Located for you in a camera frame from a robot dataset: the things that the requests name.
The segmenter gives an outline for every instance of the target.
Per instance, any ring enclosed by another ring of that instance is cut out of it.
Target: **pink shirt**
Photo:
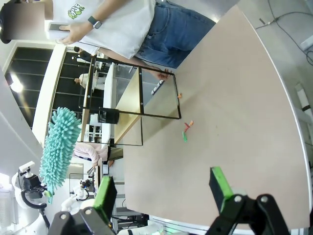
[[[82,143],[77,142],[74,148],[73,156],[90,158],[92,163],[97,163],[100,158],[102,161],[108,159],[108,147],[100,143]]]

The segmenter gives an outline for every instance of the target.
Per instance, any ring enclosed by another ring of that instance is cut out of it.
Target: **graphic print on shirt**
[[[75,18],[77,18],[78,15],[82,14],[82,11],[84,9],[85,9],[84,7],[77,3],[74,6],[72,6],[70,10],[68,10],[68,16],[74,20]]]

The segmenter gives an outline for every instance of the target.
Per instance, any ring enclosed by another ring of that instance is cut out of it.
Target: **smartwatch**
[[[98,29],[101,27],[102,23],[97,21],[94,17],[90,16],[88,21],[92,24],[93,28]]]

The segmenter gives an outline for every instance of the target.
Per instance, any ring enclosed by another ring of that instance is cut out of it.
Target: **white wall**
[[[8,0],[0,0],[0,8],[3,7],[5,3],[7,3]],[[9,62],[11,61],[15,49],[16,49],[16,42],[32,42],[34,47],[42,48],[40,45],[35,46],[36,44],[55,44],[54,41],[46,39],[46,35],[44,32],[36,35],[36,38],[38,38],[39,41],[28,41],[28,40],[12,40],[8,44],[3,44],[0,42],[0,67],[2,68],[2,71],[6,71]]]
[[[54,90],[57,86],[59,73],[66,52],[65,45],[53,46],[55,47],[47,66],[43,84],[40,89],[32,128],[34,135],[36,136],[42,147],[45,144],[47,124],[49,122],[50,110],[53,105]]]
[[[43,148],[17,106],[2,70],[0,71],[0,130],[0,173],[12,177],[18,172],[19,166],[33,161],[36,165],[32,170],[38,174]],[[19,210],[19,217],[24,225],[38,217],[38,211],[34,209],[27,212],[27,219],[21,212]]]

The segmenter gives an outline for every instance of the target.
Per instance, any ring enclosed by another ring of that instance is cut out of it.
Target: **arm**
[[[121,56],[117,53],[115,53],[112,50],[108,50],[108,49],[104,49],[104,48],[100,48],[99,51],[103,54],[105,54],[106,56],[114,59],[114,60],[118,60],[124,63],[129,63],[129,64],[133,64],[133,65],[139,65],[139,66],[143,66],[143,67],[151,67],[150,65],[146,64],[144,61],[133,57],[131,59],[127,59],[124,56]]]
[[[75,150],[81,153],[85,153],[89,155],[93,164],[99,161],[99,155],[96,150],[89,144],[86,143],[76,143]]]
[[[142,61],[142,60],[140,60],[140,59],[138,59],[136,57],[133,57],[131,59],[127,59],[124,56],[121,56],[121,55],[117,54],[116,52],[114,52],[112,50],[108,50],[108,49],[104,49],[104,48],[100,48],[99,51],[101,53],[105,54],[106,56],[114,59],[114,60],[118,60],[118,61],[121,61],[121,62],[124,62],[124,63],[128,63],[128,64],[148,67],[148,68],[152,68],[152,69],[155,69],[155,70],[161,70],[158,67],[155,67],[155,66],[152,66],[152,65],[148,65],[147,63],[145,63],[144,61]],[[156,77],[159,80],[167,80],[167,78],[168,78],[168,75],[164,74],[164,73],[160,73],[160,72],[156,72],[156,71],[152,71],[152,70],[145,70],[145,71],[151,73],[154,77]]]
[[[115,11],[121,8],[130,0],[105,0],[99,7],[98,10],[92,15],[97,21],[104,22],[106,18],[112,15]],[[64,45],[70,45],[81,40],[90,31],[93,30],[93,25],[86,21],[83,23],[73,23],[71,25],[60,26],[61,30],[69,30],[69,35],[60,40]]]

